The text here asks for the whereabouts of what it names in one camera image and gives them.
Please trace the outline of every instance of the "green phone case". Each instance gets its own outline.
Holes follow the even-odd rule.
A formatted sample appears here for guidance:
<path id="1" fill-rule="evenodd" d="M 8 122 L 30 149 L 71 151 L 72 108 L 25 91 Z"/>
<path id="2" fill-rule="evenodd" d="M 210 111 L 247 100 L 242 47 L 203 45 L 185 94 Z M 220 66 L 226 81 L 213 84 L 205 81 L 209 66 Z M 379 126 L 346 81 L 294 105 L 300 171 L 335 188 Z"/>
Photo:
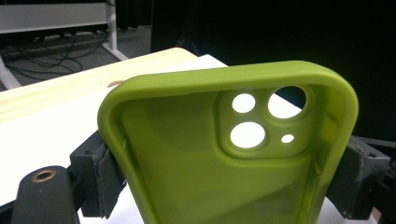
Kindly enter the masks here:
<path id="1" fill-rule="evenodd" d="M 305 107 L 279 119 L 268 101 L 288 86 Z M 233 109 L 241 93 L 254 97 L 249 112 Z M 283 62 L 133 77 L 102 102 L 98 125 L 145 223 L 290 224 L 316 223 L 357 116 L 334 71 Z M 255 147 L 230 137 L 245 122 L 265 132 Z"/>

